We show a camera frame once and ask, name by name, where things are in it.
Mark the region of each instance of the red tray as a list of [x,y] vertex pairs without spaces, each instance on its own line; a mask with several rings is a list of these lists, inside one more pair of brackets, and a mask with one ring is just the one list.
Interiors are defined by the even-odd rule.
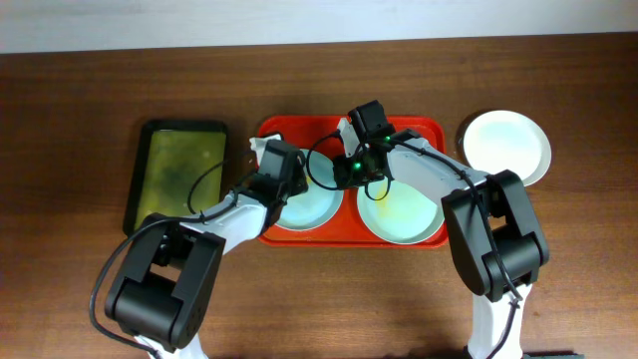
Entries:
[[[274,116],[259,129],[259,136],[279,132],[286,142],[300,149],[309,149],[317,140],[334,132],[343,116]],[[443,129],[434,120],[417,116],[388,117],[397,131],[407,128],[420,133],[442,153],[446,152]],[[344,153],[337,139],[329,139],[317,148],[317,152],[333,159]],[[374,248],[436,248],[448,241],[446,225],[428,240],[417,244],[402,245],[385,241],[364,224],[357,210],[357,190],[347,189],[341,207],[324,225],[310,230],[293,231],[273,225],[259,239],[276,246],[322,247],[374,247]]]

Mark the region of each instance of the wooden table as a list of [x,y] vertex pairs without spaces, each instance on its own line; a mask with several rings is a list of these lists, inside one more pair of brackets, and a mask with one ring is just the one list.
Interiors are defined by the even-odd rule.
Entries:
[[[609,34],[1,56],[0,357],[145,357],[87,315],[123,239],[145,119],[225,121],[238,151],[271,115],[345,114],[373,99],[388,114],[436,119],[453,157],[476,111],[537,121],[553,162],[529,195],[551,260],[526,304],[522,347],[632,357],[636,44],[638,34]],[[248,166],[225,169],[224,183]],[[200,335],[212,357],[398,357],[463,348],[471,319],[448,246],[252,241],[224,258]]]

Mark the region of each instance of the white wall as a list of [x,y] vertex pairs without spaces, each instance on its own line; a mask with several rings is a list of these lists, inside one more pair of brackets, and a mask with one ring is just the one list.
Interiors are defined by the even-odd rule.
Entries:
[[0,0],[0,53],[638,30],[638,0]]

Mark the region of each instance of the white plate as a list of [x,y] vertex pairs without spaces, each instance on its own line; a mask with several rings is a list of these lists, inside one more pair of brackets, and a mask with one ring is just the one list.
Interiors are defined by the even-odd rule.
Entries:
[[[372,198],[386,192],[387,180],[369,184]],[[378,237],[396,244],[415,244],[427,240],[443,225],[443,209],[411,186],[393,180],[382,200],[371,200],[362,187],[357,192],[359,215]]]
[[511,170],[524,185],[540,180],[551,162],[542,129],[512,111],[490,111],[474,119],[463,136],[463,150],[473,169],[490,174]]
[[[301,150],[305,156],[308,150]],[[322,184],[336,186],[332,161],[320,153],[310,157],[310,172]],[[328,190],[315,184],[306,173],[308,191],[288,199],[276,225],[290,230],[309,230],[325,224],[339,210],[342,190]]]

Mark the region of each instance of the tray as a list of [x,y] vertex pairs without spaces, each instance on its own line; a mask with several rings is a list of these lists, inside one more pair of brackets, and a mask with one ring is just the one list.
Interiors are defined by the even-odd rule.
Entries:
[[[343,116],[274,116],[266,120],[258,136],[280,133],[286,142],[300,149],[309,149],[317,140],[334,132]],[[446,145],[443,129],[434,120],[418,116],[389,116],[397,131],[406,128],[420,133],[441,153]],[[317,152],[329,159],[342,155],[343,145],[337,139],[329,139],[317,147]],[[417,244],[394,244],[372,233],[364,224],[357,210],[357,190],[347,189],[337,213],[324,225],[310,230],[293,231],[273,225],[259,239],[275,246],[307,247],[372,247],[372,248],[436,248],[448,241],[444,223],[428,240]]]

